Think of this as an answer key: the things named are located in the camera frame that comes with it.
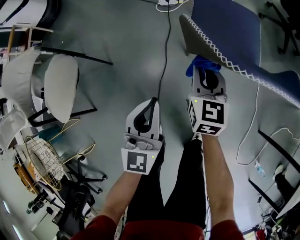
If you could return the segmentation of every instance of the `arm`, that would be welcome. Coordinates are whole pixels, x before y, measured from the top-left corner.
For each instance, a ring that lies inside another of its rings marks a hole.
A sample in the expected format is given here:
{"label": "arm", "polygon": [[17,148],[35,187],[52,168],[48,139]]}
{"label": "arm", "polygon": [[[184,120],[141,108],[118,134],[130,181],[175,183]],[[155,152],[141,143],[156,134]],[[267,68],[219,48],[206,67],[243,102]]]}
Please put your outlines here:
{"label": "arm", "polygon": [[202,139],[207,195],[213,227],[225,220],[234,220],[234,187],[218,138],[202,135]]}
{"label": "arm", "polygon": [[141,174],[124,172],[106,196],[100,215],[111,218],[116,225],[129,205],[141,179]]}

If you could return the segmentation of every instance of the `gold wire rack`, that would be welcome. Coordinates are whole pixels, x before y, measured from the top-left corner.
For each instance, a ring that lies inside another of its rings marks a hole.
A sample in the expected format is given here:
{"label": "gold wire rack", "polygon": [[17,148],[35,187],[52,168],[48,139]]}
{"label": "gold wire rack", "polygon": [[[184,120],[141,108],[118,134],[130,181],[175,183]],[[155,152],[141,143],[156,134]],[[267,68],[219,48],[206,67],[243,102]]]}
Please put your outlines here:
{"label": "gold wire rack", "polygon": [[73,123],[68,127],[66,127],[66,125],[69,122],[66,123],[62,127],[61,131],[47,142],[39,137],[26,137],[25,146],[28,157],[27,159],[33,165],[35,179],[42,180],[50,187],[58,191],[61,190],[60,180],[65,175],[63,165],[77,156],[89,154],[96,146],[96,144],[92,144],[64,162],[60,159],[54,147],[51,145],[51,141],[76,124],[79,120],[80,119],[70,119],[69,122],[73,121]]}

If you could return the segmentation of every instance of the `red shirt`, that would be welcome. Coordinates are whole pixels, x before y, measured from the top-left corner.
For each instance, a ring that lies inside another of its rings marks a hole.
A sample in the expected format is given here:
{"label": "red shirt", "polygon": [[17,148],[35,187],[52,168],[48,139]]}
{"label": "red shirt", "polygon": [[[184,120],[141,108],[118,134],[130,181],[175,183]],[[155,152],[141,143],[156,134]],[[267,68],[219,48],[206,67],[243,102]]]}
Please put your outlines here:
{"label": "red shirt", "polygon": [[[98,216],[72,240],[113,240],[116,224],[106,216]],[[125,225],[121,240],[203,240],[203,229],[189,223],[167,220],[129,222]],[[215,225],[210,240],[243,240],[236,223],[227,220]]]}

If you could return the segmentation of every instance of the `water bottle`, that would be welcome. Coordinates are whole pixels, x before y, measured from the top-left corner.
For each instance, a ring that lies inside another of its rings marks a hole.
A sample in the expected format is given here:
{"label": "water bottle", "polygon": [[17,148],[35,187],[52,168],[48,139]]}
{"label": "water bottle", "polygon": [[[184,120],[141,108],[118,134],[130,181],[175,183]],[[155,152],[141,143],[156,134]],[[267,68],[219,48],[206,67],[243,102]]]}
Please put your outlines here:
{"label": "water bottle", "polygon": [[255,168],[258,171],[258,174],[262,177],[265,178],[266,177],[266,173],[264,172],[264,169],[262,168],[262,166],[259,164],[259,162],[256,160],[255,161]]}

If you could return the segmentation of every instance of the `gray floor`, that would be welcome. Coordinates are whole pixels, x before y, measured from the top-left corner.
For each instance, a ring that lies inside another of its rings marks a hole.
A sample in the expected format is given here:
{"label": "gray floor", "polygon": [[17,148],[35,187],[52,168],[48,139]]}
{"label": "gray floor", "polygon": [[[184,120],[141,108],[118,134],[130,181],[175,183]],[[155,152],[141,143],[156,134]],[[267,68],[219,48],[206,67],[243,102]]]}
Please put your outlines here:
{"label": "gray floor", "polygon": [[[254,12],[263,9],[261,0],[238,0]],[[186,101],[191,80],[185,71],[193,59],[186,57],[184,40],[179,25],[181,14],[190,15],[192,0],[171,13],[172,33],[168,45],[168,67],[162,83],[161,121],[166,138],[165,162],[161,169],[161,189],[164,201],[176,182],[183,143],[191,137],[191,128],[186,111]],[[73,149],[80,149],[95,142],[96,148],[88,155],[90,176],[108,175],[101,184],[104,192],[95,196],[95,209],[101,209],[105,196],[121,175],[121,147],[126,116],[141,102],[156,96],[158,80],[164,64],[164,43],[167,36],[167,14],[159,13],[153,4],[138,0],[86,1],[63,0],[60,17],[56,20],[54,33],[46,38],[46,44],[57,48],[79,51],[88,55],[112,60],[114,66],[78,59],[80,81],[74,111],[89,107],[87,99],[98,112],[82,116],[82,120],[66,137]],[[262,23],[262,66],[271,72],[300,68],[299,59],[289,51],[284,56],[277,54],[277,45],[283,43],[283,32],[272,23]],[[262,179],[254,165],[239,166],[235,163],[238,144],[251,122],[255,110],[257,84],[230,70],[222,69],[229,96],[230,117],[220,142],[235,183],[234,210],[241,230],[246,230],[261,221],[261,209],[256,201],[258,194],[248,184],[250,177],[262,189],[273,183],[272,175],[282,157],[268,146],[260,157],[267,177]],[[251,161],[264,145],[257,134],[260,128],[267,134],[287,126],[300,135],[299,110],[280,96],[261,87],[258,111],[252,130],[241,148],[239,161]],[[286,131],[274,137],[291,154],[297,141],[291,140]],[[289,180],[295,184],[299,176],[289,170]],[[275,200],[280,196],[273,186],[268,194]],[[262,201],[264,209],[268,205]]]}

